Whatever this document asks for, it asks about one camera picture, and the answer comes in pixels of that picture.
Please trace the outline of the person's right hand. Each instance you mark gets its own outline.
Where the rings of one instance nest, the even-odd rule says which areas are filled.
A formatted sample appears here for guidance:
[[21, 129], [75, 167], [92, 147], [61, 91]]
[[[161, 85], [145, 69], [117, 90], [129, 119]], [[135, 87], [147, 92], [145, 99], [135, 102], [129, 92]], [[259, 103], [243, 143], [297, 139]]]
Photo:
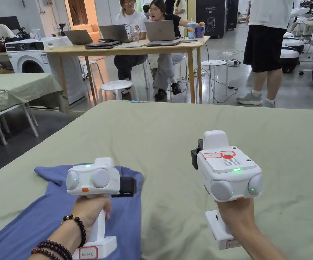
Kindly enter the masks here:
[[242, 241], [257, 229], [254, 218], [254, 199], [217, 203], [219, 214], [233, 237]]

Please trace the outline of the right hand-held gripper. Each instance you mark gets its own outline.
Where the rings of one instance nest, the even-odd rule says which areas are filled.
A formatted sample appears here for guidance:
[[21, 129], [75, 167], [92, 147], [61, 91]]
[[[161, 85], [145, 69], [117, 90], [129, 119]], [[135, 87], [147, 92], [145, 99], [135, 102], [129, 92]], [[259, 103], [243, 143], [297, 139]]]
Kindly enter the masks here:
[[247, 202], [262, 191], [262, 170], [237, 146], [231, 146], [223, 130], [204, 133], [191, 150], [193, 167], [217, 203]]

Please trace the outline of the person's left hand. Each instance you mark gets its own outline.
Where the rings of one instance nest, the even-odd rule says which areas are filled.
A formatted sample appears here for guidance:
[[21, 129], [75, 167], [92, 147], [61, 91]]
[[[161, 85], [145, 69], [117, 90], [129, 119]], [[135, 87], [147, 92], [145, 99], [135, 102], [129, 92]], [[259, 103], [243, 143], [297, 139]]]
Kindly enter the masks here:
[[78, 217], [84, 224], [87, 236], [91, 234], [94, 222], [104, 211], [104, 221], [110, 219], [111, 199], [109, 197], [98, 196], [95, 198], [80, 197], [76, 200], [71, 214]]

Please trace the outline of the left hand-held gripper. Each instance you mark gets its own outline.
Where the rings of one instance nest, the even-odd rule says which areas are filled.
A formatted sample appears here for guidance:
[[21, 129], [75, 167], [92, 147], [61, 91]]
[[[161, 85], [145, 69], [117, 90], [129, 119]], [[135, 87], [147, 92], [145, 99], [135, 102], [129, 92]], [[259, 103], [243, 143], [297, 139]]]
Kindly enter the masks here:
[[[112, 158], [97, 158], [93, 164], [76, 165], [68, 170], [67, 192], [70, 195], [132, 197], [137, 192], [133, 177], [122, 177]], [[94, 222], [88, 241], [73, 254], [74, 260], [97, 260], [109, 256], [117, 248], [117, 238], [105, 235], [105, 210]]]

